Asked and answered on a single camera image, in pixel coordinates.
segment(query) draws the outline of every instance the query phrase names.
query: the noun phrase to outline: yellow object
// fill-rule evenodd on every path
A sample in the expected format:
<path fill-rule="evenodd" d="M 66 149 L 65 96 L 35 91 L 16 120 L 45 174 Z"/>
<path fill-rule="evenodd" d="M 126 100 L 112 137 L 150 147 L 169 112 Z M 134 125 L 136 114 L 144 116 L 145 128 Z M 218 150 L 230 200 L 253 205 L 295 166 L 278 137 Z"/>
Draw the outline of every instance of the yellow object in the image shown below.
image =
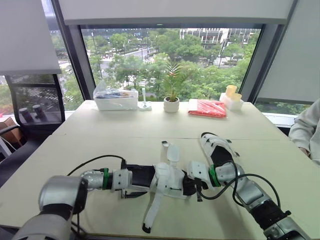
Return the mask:
<path fill-rule="evenodd" d="M 242 97 L 241 94 L 239 94 L 239 93 L 234 93 L 234 94 L 231 95 L 231 100 L 233 100 L 233 101 L 240 101 L 241 97 Z"/>
<path fill-rule="evenodd" d="M 228 85 L 226 87 L 226 90 L 225 90 L 225 95 L 227 95 L 228 97 L 231 97 L 232 94 L 234 94 L 237 90 L 237 86 L 235 85 Z"/>

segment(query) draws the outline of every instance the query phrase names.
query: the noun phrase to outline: window frame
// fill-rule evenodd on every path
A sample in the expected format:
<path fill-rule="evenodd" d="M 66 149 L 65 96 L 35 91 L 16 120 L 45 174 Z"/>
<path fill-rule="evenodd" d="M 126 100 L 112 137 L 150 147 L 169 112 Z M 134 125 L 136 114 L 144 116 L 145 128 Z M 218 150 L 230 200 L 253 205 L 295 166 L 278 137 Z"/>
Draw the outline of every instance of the window frame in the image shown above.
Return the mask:
<path fill-rule="evenodd" d="M 58 25 L 68 51 L 69 58 L 74 70 L 74 74 L 78 81 L 80 91 L 85 100 L 93 99 L 93 91 L 96 87 L 89 58 L 87 56 L 85 43 L 82 38 L 81 29 L 101 29 L 101 28 L 159 28 L 155 23 L 148 23 L 144 19 L 139 20 L 139 24 L 99 24 L 99 25 L 66 25 L 60 8 L 59 0 L 51 0 L 52 6 L 58 21 Z M 297 6 L 298 0 L 293 0 L 286 22 L 266 22 L 250 23 L 250 22 L 230 22 L 232 19 L 221 19 L 221 23 L 199 23 L 200 17 L 195 18 L 194 23 L 164 23 L 161 28 L 261 28 L 258 42 L 255 46 L 246 74 L 242 81 L 239 93 L 245 102 L 255 103 L 259 92 L 268 75 L 270 66 L 277 54 L 280 43 L 286 32 L 288 24 L 291 20 L 293 12 Z"/>

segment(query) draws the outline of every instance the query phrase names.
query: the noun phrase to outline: palm plant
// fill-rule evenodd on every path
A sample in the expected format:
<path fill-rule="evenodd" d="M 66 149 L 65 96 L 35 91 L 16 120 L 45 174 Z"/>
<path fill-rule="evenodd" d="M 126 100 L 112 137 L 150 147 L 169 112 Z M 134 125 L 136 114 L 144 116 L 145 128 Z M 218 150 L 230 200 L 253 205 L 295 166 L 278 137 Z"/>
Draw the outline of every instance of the palm plant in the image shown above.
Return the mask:
<path fill-rule="evenodd" d="M 182 71 L 179 63 L 170 61 L 166 64 L 166 76 L 164 78 L 164 89 L 168 94 L 166 98 L 169 102 L 178 100 L 177 92 L 181 89 L 182 84 L 188 79 L 190 74 Z"/>

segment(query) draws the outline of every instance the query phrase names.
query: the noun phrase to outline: window sill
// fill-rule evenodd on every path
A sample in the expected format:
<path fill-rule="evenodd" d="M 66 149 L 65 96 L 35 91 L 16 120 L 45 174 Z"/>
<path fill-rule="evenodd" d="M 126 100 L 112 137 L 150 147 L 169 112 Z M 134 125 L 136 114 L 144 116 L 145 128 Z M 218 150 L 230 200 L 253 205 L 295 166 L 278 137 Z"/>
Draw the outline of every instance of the window sill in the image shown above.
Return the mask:
<path fill-rule="evenodd" d="M 297 115 L 280 114 L 280 113 L 262 113 L 267 119 L 279 128 L 291 128 L 295 123 Z"/>

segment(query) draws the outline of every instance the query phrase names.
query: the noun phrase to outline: red plastic bag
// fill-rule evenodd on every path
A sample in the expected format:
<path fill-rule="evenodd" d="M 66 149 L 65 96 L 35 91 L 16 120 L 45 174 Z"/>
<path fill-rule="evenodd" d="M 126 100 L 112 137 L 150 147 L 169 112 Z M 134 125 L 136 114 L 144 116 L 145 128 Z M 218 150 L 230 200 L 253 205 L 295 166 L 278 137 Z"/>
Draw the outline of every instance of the red plastic bag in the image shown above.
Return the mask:
<path fill-rule="evenodd" d="M 227 116 L 223 102 L 206 99 L 190 99 L 189 114 L 213 118 L 225 118 Z"/>

